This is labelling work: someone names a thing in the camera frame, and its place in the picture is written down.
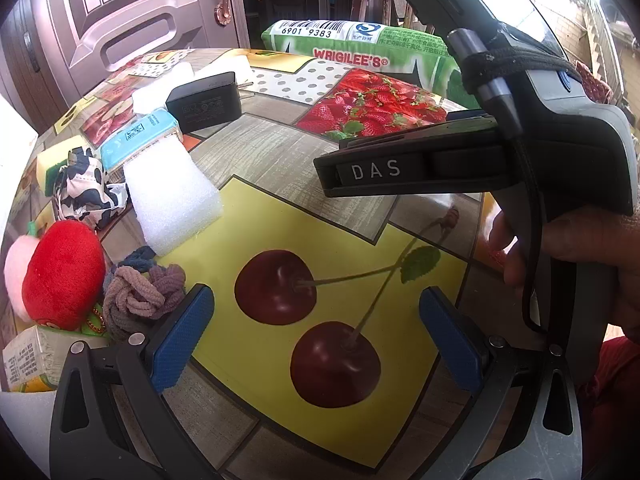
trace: human hand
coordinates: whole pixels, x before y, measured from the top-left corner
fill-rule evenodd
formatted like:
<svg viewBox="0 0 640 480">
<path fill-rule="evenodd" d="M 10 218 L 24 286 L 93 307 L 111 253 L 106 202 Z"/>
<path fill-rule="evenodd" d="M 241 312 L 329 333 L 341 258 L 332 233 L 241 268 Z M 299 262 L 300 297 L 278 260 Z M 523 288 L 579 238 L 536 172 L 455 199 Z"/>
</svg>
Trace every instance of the human hand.
<svg viewBox="0 0 640 480">
<path fill-rule="evenodd" d="M 504 212 L 494 219 L 491 250 L 500 251 L 514 239 Z M 542 251 L 566 262 L 599 262 L 618 268 L 618 290 L 611 320 L 625 335 L 640 342 L 640 206 L 633 216 L 620 216 L 594 207 L 564 214 L 543 227 Z M 504 282 L 522 287 L 525 261 L 520 243 L 509 250 Z"/>
</svg>

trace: cherry stem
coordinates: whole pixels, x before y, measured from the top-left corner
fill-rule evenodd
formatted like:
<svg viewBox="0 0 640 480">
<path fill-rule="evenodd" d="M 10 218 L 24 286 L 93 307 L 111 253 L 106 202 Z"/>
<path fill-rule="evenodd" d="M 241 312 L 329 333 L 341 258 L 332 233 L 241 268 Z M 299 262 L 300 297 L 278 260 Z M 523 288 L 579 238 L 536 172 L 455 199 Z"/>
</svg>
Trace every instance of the cherry stem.
<svg viewBox="0 0 640 480">
<path fill-rule="evenodd" d="M 380 286 L 380 289 L 378 290 L 378 293 L 376 294 L 376 297 L 373 299 L 373 302 L 371 303 L 371 306 L 366 311 L 365 315 L 362 317 L 360 322 L 356 325 L 356 328 L 353 329 L 353 332 L 351 332 L 351 335 L 349 336 L 347 341 L 345 341 L 343 346 L 344 346 L 344 348 L 346 350 L 353 350 L 355 348 L 356 341 L 358 340 L 358 336 L 360 335 L 360 332 L 362 332 L 362 329 L 364 328 L 364 326 L 366 325 L 367 321 L 371 317 L 371 314 L 373 314 L 373 311 L 376 309 L 376 305 L 378 304 L 378 300 L 380 299 L 380 297 L 382 297 L 382 293 L 385 291 L 386 286 L 391 281 L 391 278 L 393 277 L 393 275 L 396 273 L 396 270 L 398 270 L 402 266 L 402 261 L 404 260 L 405 256 L 407 256 L 409 251 L 411 251 L 411 249 L 413 248 L 415 243 L 418 241 L 418 237 L 422 236 L 422 234 L 425 231 L 427 231 L 428 229 L 430 229 L 431 227 L 433 227 L 433 225 L 434 225 L 434 222 L 430 223 L 429 225 L 427 225 L 427 227 L 422 229 L 422 231 L 420 231 L 418 233 L 418 235 L 416 237 L 414 237 L 406 245 L 406 247 L 404 248 L 404 251 L 402 251 L 400 253 L 400 256 L 398 256 L 398 259 L 396 260 L 395 264 L 393 264 L 391 266 L 391 272 L 389 272 L 389 274 L 387 275 L 385 281 Z M 451 232 L 450 229 L 443 230 L 443 233 L 440 236 L 440 239 L 438 240 L 438 245 L 442 245 L 443 241 L 447 238 L 447 236 L 449 236 L 450 232 Z"/>
<path fill-rule="evenodd" d="M 357 278 L 366 278 L 367 276 L 373 276 L 375 274 L 381 274 L 382 272 L 389 272 L 393 270 L 394 266 L 382 267 L 377 270 L 370 270 L 369 272 L 363 272 L 362 274 L 352 274 L 351 276 L 341 276 L 340 278 L 327 278 L 326 280 L 299 280 L 296 282 L 296 288 L 311 287 L 318 285 L 329 285 L 330 283 L 348 282 L 349 280 L 356 280 Z"/>
</svg>

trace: green package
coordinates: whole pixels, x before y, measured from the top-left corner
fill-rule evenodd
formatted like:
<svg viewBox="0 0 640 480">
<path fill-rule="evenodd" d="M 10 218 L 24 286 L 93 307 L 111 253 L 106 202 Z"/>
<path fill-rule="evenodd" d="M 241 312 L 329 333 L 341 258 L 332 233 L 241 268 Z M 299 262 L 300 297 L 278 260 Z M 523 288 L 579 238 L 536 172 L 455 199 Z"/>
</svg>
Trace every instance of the green package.
<svg viewBox="0 0 640 480">
<path fill-rule="evenodd" d="M 347 21 L 280 20 L 262 33 L 268 50 L 343 62 L 372 72 L 417 73 L 422 88 L 478 108 L 442 38 L 410 28 Z"/>
</svg>

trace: screw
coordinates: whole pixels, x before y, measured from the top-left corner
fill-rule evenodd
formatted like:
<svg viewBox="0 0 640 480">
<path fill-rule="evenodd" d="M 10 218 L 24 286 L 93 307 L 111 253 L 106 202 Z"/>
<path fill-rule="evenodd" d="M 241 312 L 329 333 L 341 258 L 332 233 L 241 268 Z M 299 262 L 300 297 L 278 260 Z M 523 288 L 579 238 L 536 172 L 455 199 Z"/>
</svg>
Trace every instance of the screw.
<svg viewBox="0 0 640 480">
<path fill-rule="evenodd" d="M 76 341 L 71 345 L 71 353 L 79 354 L 82 350 L 84 350 L 84 341 Z"/>
<path fill-rule="evenodd" d="M 131 334 L 129 336 L 129 344 L 133 346 L 138 346 L 145 341 L 145 335 L 142 332 L 136 332 L 135 334 Z"/>
<path fill-rule="evenodd" d="M 507 342 L 499 335 L 491 335 L 489 336 L 489 344 L 494 348 L 504 348 Z"/>
<path fill-rule="evenodd" d="M 552 353 L 552 355 L 555 355 L 556 357 L 560 357 L 562 355 L 562 347 L 557 344 L 549 345 L 549 351 Z"/>
</svg>

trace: blue gripper pad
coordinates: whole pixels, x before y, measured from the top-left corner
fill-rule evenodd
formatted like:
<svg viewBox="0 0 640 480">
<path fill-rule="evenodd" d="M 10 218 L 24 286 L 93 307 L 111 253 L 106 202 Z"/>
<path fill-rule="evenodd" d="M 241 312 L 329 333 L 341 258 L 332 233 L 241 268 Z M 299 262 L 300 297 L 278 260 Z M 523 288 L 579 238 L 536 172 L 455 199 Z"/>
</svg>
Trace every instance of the blue gripper pad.
<svg viewBox="0 0 640 480">
<path fill-rule="evenodd" d="M 213 307 L 211 289 L 206 285 L 194 285 L 164 322 L 161 331 L 150 341 L 146 350 L 151 360 L 151 383 L 159 394 L 178 382 L 193 349 L 213 316 Z"/>
<path fill-rule="evenodd" d="M 457 386 L 476 393 L 482 385 L 482 355 L 478 349 L 482 341 L 476 337 L 481 334 L 479 328 L 474 325 L 477 331 L 466 333 L 473 322 L 460 314 L 437 286 L 423 290 L 419 310 L 420 319 Z"/>
</svg>

